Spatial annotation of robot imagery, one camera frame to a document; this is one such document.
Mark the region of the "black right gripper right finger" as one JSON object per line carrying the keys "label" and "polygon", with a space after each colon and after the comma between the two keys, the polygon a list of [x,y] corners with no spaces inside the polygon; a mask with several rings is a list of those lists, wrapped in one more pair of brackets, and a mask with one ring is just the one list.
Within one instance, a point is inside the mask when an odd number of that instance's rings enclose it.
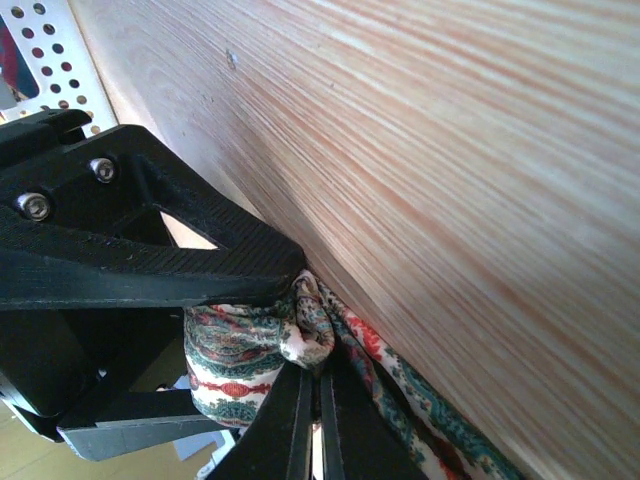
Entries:
{"label": "black right gripper right finger", "polygon": [[326,365],[319,384],[326,479],[424,479],[384,424],[355,369],[344,359]]}

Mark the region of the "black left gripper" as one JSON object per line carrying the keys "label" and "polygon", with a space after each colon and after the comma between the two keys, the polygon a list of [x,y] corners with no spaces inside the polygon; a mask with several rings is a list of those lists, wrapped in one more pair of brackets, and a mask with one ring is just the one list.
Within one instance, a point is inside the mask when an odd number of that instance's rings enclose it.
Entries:
{"label": "black left gripper", "polygon": [[[103,461],[225,429],[188,390],[133,390],[181,335],[178,309],[149,307],[268,302],[306,258],[145,128],[89,139],[89,120],[53,109],[1,130],[1,398]],[[160,211],[212,248],[177,247]]]}

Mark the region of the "paisley patterned necktie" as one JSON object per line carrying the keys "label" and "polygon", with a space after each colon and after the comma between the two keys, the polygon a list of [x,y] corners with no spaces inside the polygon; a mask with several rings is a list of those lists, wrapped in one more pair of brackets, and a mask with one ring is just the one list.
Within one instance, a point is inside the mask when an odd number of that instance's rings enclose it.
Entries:
{"label": "paisley patterned necktie", "polygon": [[384,424],[428,478],[522,478],[478,428],[308,270],[272,305],[203,305],[185,312],[193,403],[225,427],[254,422],[286,363],[318,374],[339,348]]}

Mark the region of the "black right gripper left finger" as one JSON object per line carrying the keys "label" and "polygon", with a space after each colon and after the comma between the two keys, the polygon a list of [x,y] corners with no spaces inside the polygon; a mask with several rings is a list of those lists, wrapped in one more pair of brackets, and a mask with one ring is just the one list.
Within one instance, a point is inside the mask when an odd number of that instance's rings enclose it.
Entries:
{"label": "black right gripper left finger", "polygon": [[208,475],[210,479],[309,479],[314,380],[287,364],[240,441]]}

